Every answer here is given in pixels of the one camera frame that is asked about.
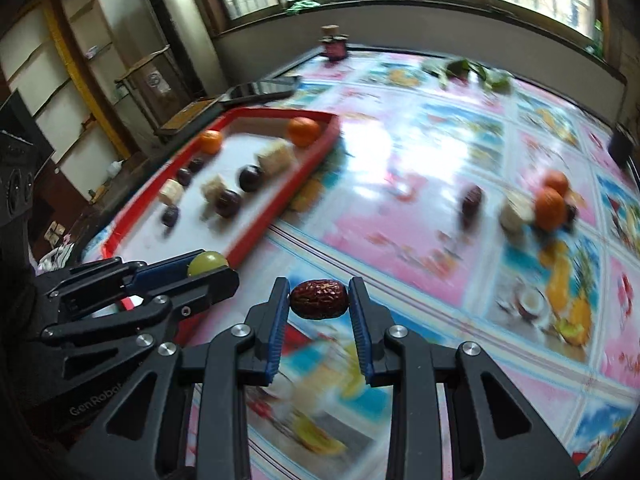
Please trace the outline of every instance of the black cup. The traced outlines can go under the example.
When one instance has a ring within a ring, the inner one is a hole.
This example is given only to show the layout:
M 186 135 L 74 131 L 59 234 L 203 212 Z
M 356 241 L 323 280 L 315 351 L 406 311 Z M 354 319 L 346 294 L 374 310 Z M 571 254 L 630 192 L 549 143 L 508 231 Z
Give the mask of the black cup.
M 616 129 L 613 130 L 607 151 L 613 161 L 624 169 L 629 162 L 629 158 L 631 158 L 635 145 L 636 143 L 631 133 L 622 124 L 616 124 Z

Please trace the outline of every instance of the jar with cork lid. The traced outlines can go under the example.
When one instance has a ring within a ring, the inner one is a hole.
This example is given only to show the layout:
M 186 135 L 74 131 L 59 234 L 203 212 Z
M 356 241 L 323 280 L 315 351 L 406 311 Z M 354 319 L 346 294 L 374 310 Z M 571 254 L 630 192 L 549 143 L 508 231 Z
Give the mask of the jar with cork lid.
M 324 47 L 323 55 L 329 61 L 345 59 L 349 55 L 347 51 L 348 38 L 348 36 L 340 34 L 338 25 L 325 25 L 322 28 L 322 39 L 320 40 Z

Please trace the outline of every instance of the table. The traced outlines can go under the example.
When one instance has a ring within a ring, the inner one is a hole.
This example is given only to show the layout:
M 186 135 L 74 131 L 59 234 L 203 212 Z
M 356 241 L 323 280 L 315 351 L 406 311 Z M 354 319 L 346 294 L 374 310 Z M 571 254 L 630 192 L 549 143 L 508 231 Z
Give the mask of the table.
M 610 131 L 597 119 L 518 80 L 510 95 L 484 92 L 473 73 L 443 88 L 423 70 L 438 62 L 356 50 L 284 71 L 303 83 L 270 106 L 340 114 L 342 139 L 239 269 L 235 297 L 211 309 L 191 342 L 241 322 L 277 276 L 292 286 L 363 276 L 397 323 L 438 344 L 479 342 L 584 474 L 638 403 L 638 188 L 607 155 Z M 544 246 L 527 232 L 515 246 L 497 222 L 504 194 L 535 192 L 548 169 L 569 177 L 577 226 Z M 460 199 L 472 185 L 484 191 L 481 218 L 462 232 Z M 525 320 L 518 304 L 537 317 Z M 588 336 L 562 337 L 563 322 Z M 348 316 L 290 313 L 280 373 L 247 402 L 254 479 L 383 477 L 390 391 L 364 385 Z M 447 438 L 444 427 L 444 478 Z

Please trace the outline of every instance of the silver screw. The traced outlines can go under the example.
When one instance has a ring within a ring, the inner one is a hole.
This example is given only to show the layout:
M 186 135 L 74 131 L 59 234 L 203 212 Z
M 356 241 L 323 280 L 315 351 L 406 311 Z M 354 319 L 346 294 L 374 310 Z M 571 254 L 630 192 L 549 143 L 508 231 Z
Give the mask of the silver screw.
M 462 351 L 467 355 L 478 355 L 481 350 L 480 345 L 474 341 L 465 341 L 462 343 Z
M 231 333 L 236 337 L 244 337 L 249 335 L 249 332 L 251 332 L 251 327 L 244 323 L 239 323 L 231 327 Z
M 151 346 L 154 343 L 154 337 L 151 334 L 140 334 L 136 338 L 136 345 Z
M 175 354 L 175 351 L 178 349 L 178 347 L 171 343 L 170 341 L 167 343 L 162 343 L 159 347 L 158 347 L 158 353 L 160 355 L 163 356 L 169 356 L 169 355 L 173 355 Z
M 406 329 L 405 326 L 402 326 L 402 325 L 392 325 L 389 327 L 389 335 L 397 339 L 403 338 L 408 333 L 409 331 Z

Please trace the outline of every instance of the tangerine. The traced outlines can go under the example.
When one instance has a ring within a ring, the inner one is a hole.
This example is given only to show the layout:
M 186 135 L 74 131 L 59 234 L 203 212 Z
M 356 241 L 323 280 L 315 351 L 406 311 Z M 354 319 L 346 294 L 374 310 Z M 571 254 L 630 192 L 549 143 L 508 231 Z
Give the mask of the tangerine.
M 562 171 L 552 170 L 545 175 L 542 187 L 555 189 L 564 198 L 569 191 L 569 179 Z
M 200 151 L 208 155 L 215 155 L 222 148 L 224 139 L 225 137 L 221 132 L 205 130 L 200 134 Z
M 287 137 L 299 148 L 311 146 L 321 133 L 320 124 L 308 117 L 295 117 L 287 125 Z
M 566 205 L 552 187 L 543 187 L 534 202 L 536 225 L 547 232 L 558 229 L 566 221 Z

